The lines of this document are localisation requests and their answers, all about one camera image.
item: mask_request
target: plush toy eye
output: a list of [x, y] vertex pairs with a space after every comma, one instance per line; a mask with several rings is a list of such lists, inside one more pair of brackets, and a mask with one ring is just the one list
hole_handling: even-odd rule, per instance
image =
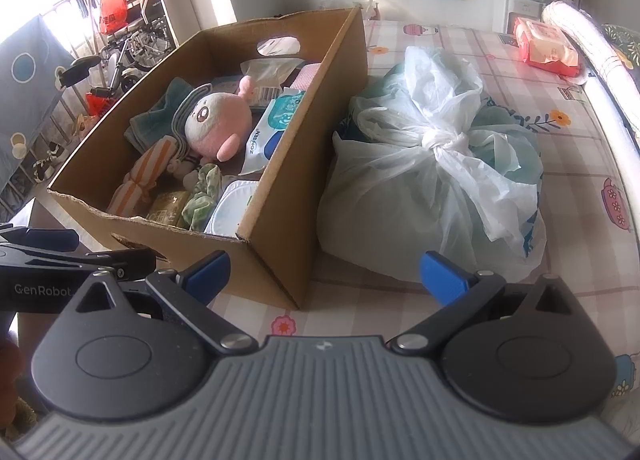
[[196, 120], [198, 122], [204, 122], [205, 120], [207, 120], [208, 116], [209, 116], [209, 108], [207, 106], [202, 106], [198, 114], [196, 115]]

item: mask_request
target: floral pillow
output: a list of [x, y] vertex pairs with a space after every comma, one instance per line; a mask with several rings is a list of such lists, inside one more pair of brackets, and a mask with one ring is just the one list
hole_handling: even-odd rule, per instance
[[616, 25], [602, 25], [602, 32], [640, 90], [640, 34]]

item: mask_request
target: blue and white package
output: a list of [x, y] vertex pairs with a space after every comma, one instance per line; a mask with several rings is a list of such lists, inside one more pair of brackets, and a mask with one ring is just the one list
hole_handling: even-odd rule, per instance
[[267, 167], [304, 94], [304, 91], [285, 89], [281, 96], [269, 103], [246, 143], [241, 175]]

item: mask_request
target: cardboard box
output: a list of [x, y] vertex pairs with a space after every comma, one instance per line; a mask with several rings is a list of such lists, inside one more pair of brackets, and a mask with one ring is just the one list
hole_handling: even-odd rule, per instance
[[[271, 157], [238, 227], [238, 238], [105, 214], [114, 190], [140, 157], [123, 136], [129, 119], [153, 106], [172, 78], [199, 86], [213, 77], [238, 74], [242, 61], [262, 57], [258, 42], [282, 36], [300, 42], [295, 57], [322, 65]], [[162, 266], [177, 270], [214, 250], [225, 250], [232, 263], [225, 292], [298, 308], [316, 254], [316, 210], [333, 156], [331, 133], [347, 114], [350, 98], [366, 82], [364, 27], [357, 8], [301, 12], [199, 32], [100, 120], [63, 165], [49, 192], [105, 247], [146, 245], [166, 260]], [[228, 173], [224, 166], [221, 169]]]

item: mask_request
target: gray ribbed surface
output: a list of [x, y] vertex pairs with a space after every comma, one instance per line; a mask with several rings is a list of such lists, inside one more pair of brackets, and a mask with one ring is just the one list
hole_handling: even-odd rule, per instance
[[221, 361], [161, 416], [91, 426], [52, 415], [18, 445], [29, 460], [622, 460], [630, 450], [596, 418], [534, 428], [472, 411], [428, 361], [376, 337], [272, 337]]

